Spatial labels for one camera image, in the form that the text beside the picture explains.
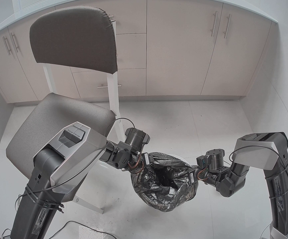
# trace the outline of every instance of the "metal bar handle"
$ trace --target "metal bar handle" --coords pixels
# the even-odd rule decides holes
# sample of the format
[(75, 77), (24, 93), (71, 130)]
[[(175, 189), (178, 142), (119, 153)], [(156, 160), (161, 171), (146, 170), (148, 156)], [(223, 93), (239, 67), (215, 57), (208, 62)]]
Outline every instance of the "metal bar handle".
[(10, 39), (11, 39), (13, 48), (15, 49), (15, 52), (18, 53), (19, 46), (18, 46), (18, 47), (16, 46), (15, 39), (13, 38), (14, 36), (15, 36), (15, 35), (10, 32)]
[(10, 56), (11, 49), (8, 48), (6, 40), (7, 40), (7, 38), (5, 38), (5, 37), (3, 36), (3, 43), (5, 44), (6, 49), (7, 49), (7, 51), (8, 51), (8, 56)]
[(229, 14), (229, 17), (227, 16), (227, 18), (228, 18), (229, 20), (228, 20), (228, 24), (227, 24), (226, 31), (224, 31), (224, 33), (225, 33), (224, 38), (225, 38), (225, 39), (227, 39), (227, 35), (228, 35), (228, 30), (229, 30), (229, 25), (230, 25), (230, 20), (231, 20), (231, 14)]
[(99, 86), (99, 87), (97, 87), (98, 89), (107, 89), (108, 88), (108, 86), (103, 86), (103, 84), (102, 84), (102, 86)]
[(211, 36), (213, 37), (215, 35), (215, 29), (216, 29), (216, 24), (217, 24), (217, 17), (218, 17), (218, 11), (216, 11), (216, 13), (214, 13), (214, 16), (215, 16), (215, 21), (214, 21), (214, 25), (211, 29), (212, 33), (211, 33)]

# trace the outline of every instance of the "chair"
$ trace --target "chair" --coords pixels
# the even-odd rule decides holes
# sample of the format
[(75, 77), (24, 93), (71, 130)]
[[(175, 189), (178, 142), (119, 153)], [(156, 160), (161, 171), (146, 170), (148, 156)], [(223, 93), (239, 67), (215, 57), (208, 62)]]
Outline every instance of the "chair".
[[(28, 179), (33, 170), (33, 156), (62, 128), (79, 121), (104, 135), (106, 128), (120, 117), (115, 33), (105, 11), (76, 6), (47, 13), (32, 24), (30, 44), (37, 63), (43, 63), (51, 93), (32, 111), (6, 149), (7, 158)], [(52, 93), (56, 88), (49, 64), (107, 73), (111, 110)], [(122, 124), (116, 124), (118, 138), (124, 141)], [(65, 195), (63, 202), (74, 200), (103, 213), (75, 195), (83, 180)]]

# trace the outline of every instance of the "robotic arm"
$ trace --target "robotic arm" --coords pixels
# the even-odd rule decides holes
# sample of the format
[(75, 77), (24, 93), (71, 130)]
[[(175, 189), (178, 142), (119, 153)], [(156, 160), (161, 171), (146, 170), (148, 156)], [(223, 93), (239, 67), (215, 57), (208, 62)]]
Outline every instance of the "robotic arm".
[[(79, 186), (97, 160), (117, 169), (135, 164), (149, 166), (152, 157), (142, 153), (150, 137), (141, 130), (126, 130), (118, 144), (79, 122), (62, 129), (33, 158), (34, 170), (21, 199), (11, 239), (43, 239), (56, 213), (62, 212), (65, 194)], [(230, 197), (245, 184), (250, 166), (264, 169), (273, 213), (271, 239), (288, 238), (288, 141), (284, 133), (246, 135), (237, 140), (231, 167), (224, 166), (224, 150), (197, 158), (189, 172), (194, 183), (202, 180)]]

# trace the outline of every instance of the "chair seat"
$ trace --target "chair seat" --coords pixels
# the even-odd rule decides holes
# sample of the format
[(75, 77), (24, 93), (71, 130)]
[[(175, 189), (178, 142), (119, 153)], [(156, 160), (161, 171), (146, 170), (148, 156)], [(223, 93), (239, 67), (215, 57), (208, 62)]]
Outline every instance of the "chair seat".
[[(6, 149), (7, 158), (29, 179), (33, 171), (34, 155), (61, 129), (78, 121), (104, 135), (106, 128), (114, 120), (115, 115), (111, 110), (50, 93), (37, 105), (12, 138)], [(63, 201), (71, 201), (81, 184), (82, 182), (66, 194)]]

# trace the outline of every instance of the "white textured paper on floor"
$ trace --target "white textured paper on floor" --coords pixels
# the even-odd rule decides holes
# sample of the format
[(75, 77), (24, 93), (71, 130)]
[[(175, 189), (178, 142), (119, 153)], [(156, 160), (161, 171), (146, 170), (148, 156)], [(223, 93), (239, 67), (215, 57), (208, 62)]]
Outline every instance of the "white textured paper on floor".
[(106, 234), (95, 232), (89, 228), (79, 227), (79, 239), (103, 239)]

